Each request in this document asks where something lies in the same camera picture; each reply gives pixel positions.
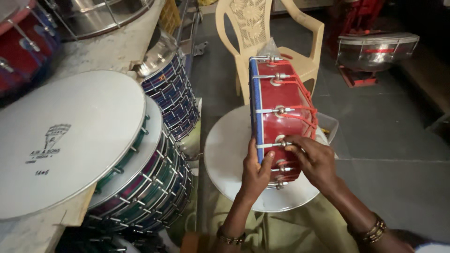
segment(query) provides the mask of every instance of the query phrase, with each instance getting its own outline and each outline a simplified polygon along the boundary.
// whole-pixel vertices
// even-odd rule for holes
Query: red drum
[[[252,132],[259,163],[275,151],[268,188],[281,189],[301,172],[297,159],[284,150],[288,135],[315,138],[317,110],[294,68],[278,57],[250,58],[250,106]]]
[[[58,47],[52,19],[35,0],[0,23],[0,97],[33,80]]]

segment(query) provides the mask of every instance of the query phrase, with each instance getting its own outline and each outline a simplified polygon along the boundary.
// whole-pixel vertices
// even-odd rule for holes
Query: grey tile floor
[[[309,55],[312,33],[290,18],[270,22],[277,46]],[[226,23],[237,48],[233,29]],[[222,44],[214,14],[204,16],[197,42],[210,44],[194,59],[191,83],[203,98],[202,145],[217,120],[243,105],[235,92],[234,59]],[[339,120],[332,146],[337,173],[390,227],[450,242],[450,148],[425,131],[429,117],[408,83],[381,72],[375,86],[348,88],[325,47],[314,106]]]

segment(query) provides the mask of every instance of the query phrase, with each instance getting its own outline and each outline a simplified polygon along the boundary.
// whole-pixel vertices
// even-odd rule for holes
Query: yellow crate
[[[159,25],[160,27],[172,34],[181,24],[180,13],[176,7],[175,0],[166,0],[166,4],[162,8],[161,15],[159,15]]]

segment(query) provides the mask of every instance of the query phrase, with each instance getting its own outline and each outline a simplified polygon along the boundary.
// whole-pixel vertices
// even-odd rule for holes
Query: finger
[[[250,141],[248,142],[248,150],[247,150],[247,157],[250,159],[258,159],[258,155],[256,152],[256,139],[252,137]]]
[[[272,167],[272,162],[275,157],[274,151],[269,151],[261,162],[261,169],[259,170],[260,175],[270,175],[270,168]]]
[[[308,160],[308,157],[305,155],[305,153],[297,146],[289,145],[284,148],[286,151],[290,151],[294,153],[294,155],[297,157],[298,161],[301,165],[303,165],[303,168],[309,169],[311,168],[311,163]]]
[[[322,145],[311,138],[302,136],[286,136],[283,140],[299,146],[307,153],[307,156],[313,160],[319,155]]]

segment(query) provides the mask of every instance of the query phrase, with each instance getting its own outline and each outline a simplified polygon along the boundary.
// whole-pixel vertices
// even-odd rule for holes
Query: chair backrest
[[[216,26],[219,36],[225,45],[224,40],[229,42],[224,26],[224,16],[227,14],[239,42],[239,52],[247,65],[248,59],[256,56],[270,39],[271,5],[272,0],[219,0],[217,4]]]

